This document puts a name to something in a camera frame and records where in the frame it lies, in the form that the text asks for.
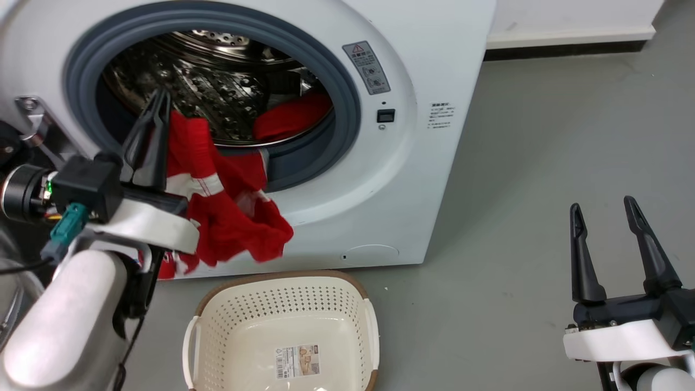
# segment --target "laundry basket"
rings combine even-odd
[[[374,308],[337,271],[224,284],[203,298],[183,339],[183,376],[196,391],[365,391],[378,367]]]

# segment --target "red garment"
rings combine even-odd
[[[260,152],[223,157],[205,119],[172,112],[167,192],[189,198],[188,218],[200,240],[195,255],[169,254],[159,278],[191,273],[199,260],[215,266],[244,250],[257,262],[282,256],[294,232],[262,192],[266,181]]]
[[[316,124],[331,107],[328,95],[308,92],[261,114],[254,122],[254,138],[275,141],[293,136]]]

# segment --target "teal connector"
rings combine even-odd
[[[51,231],[51,240],[41,250],[41,259],[51,259],[52,264],[63,260],[72,241],[87,225],[89,213],[86,206],[77,202],[68,205],[63,217]]]

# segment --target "washing machine door opening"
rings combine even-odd
[[[65,90],[101,148],[120,144],[159,86],[173,109],[205,118],[223,155],[268,152],[268,191],[333,166],[359,130],[354,82],[314,37],[249,8],[153,3],[114,15],[75,46]]]

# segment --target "white wall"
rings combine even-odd
[[[648,40],[663,0],[498,0],[488,49]]]

